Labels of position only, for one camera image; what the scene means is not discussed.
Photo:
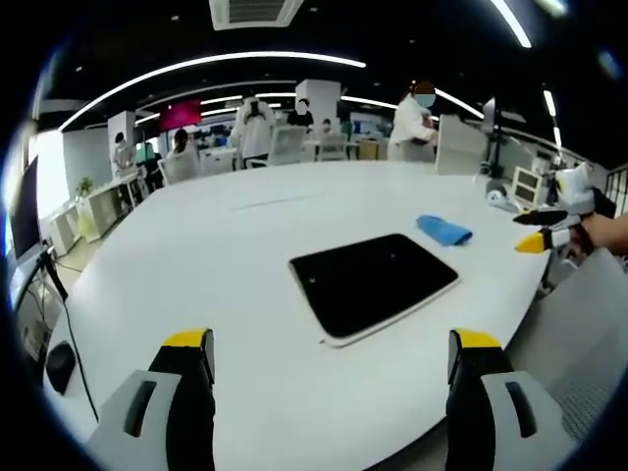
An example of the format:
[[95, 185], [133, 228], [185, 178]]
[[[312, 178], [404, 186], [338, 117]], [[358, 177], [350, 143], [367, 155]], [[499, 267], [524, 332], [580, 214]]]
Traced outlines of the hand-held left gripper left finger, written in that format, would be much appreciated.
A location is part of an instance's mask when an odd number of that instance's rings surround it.
[[170, 336], [103, 403], [89, 454], [102, 470], [213, 470], [214, 384], [213, 331]]

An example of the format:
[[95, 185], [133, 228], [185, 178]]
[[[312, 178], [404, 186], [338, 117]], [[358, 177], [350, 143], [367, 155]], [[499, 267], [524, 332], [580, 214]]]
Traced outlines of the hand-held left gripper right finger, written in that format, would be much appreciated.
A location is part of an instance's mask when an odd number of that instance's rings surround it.
[[559, 404], [486, 333], [449, 332], [447, 384], [447, 470], [555, 470], [576, 446]]

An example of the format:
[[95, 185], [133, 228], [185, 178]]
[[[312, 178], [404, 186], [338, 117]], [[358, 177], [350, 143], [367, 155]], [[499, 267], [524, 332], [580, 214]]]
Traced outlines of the person's right hand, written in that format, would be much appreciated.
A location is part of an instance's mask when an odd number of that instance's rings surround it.
[[627, 255], [628, 215], [608, 218], [593, 213], [581, 221], [583, 230], [588, 234], [594, 248], [606, 248], [615, 256]]

